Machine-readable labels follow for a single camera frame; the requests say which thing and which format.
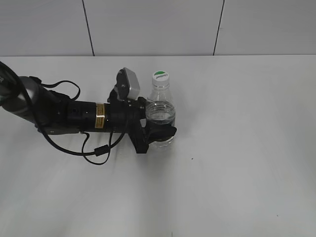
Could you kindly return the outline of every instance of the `water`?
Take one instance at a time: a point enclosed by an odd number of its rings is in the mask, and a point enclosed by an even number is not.
[[[146,119],[155,124],[170,124],[174,126],[176,112],[174,106],[166,101],[152,102],[146,107]],[[166,147],[172,142],[173,137],[166,141],[153,142],[158,148]]]

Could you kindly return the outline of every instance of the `white table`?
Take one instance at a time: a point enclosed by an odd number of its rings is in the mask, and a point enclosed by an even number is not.
[[[94,102],[106,102],[123,67],[141,95],[166,70],[178,128],[172,147],[146,155],[126,136],[98,167],[1,109],[1,237],[315,236],[316,56],[0,60],[45,83],[73,80]],[[93,134],[85,150],[108,136]],[[84,138],[53,137],[77,151]]]

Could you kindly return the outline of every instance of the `green label on cap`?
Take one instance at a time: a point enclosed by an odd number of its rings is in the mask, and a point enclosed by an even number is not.
[[[154,76],[160,75],[160,74],[165,74],[165,72],[163,72],[163,71],[156,72],[156,73],[154,74]]]

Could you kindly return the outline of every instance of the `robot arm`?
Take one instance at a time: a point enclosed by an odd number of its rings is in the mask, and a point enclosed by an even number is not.
[[[151,142],[167,140],[176,133],[177,129],[171,125],[147,122],[145,127],[141,126],[140,120],[146,118],[147,100],[138,97],[140,86],[137,77],[127,68],[119,71],[117,83],[107,103],[77,101],[80,89],[73,99],[68,95],[45,89],[63,82],[74,84],[71,81],[61,81],[46,85],[36,77],[18,77],[0,62],[0,106],[34,123],[38,131],[57,149],[76,156],[99,156],[108,153],[110,148],[105,145],[86,154],[69,152],[56,145],[49,135],[114,132],[121,133],[122,138],[127,133],[136,152],[146,153]]]

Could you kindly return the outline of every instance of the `bottle neck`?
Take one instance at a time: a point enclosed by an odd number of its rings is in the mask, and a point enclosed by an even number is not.
[[[164,91],[164,90],[169,89],[169,87],[170,87],[170,84],[165,85],[165,86],[156,86],[153,84],[153,90],[155,91]]]

